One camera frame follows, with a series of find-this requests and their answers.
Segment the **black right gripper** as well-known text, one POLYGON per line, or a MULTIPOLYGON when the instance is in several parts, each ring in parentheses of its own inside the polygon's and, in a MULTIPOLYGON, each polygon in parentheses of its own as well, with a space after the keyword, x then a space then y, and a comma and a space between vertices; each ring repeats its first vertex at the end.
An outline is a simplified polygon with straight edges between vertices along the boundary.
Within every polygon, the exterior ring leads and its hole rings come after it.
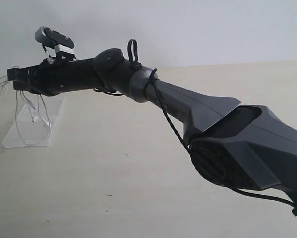
POLYGON ((14 90, 31 94, 55 96, 74 92, 75 61, 56 61, 53 64, 44 61, 32 67, 10 68, 7 80, 13 81, 14 90))

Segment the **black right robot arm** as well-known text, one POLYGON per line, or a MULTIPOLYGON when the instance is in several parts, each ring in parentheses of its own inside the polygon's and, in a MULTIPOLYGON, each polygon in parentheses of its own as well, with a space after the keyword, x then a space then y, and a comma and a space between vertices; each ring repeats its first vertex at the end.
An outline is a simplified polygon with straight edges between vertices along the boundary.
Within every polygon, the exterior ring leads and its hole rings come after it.
POLYGON ((44 59, 35 66, 9 69, 7 78, 16 90, 47 97, 93 89, 151 102, 167 119, 183 124, 179 140, 207 181, 268 200, 272 196, 262 191, 280 190, 297 216, 297 130, 267 106, 244 105, 233 97, 208 96, 163 82, 134 52, 126 59, 118 48, 84 60, 44 59))

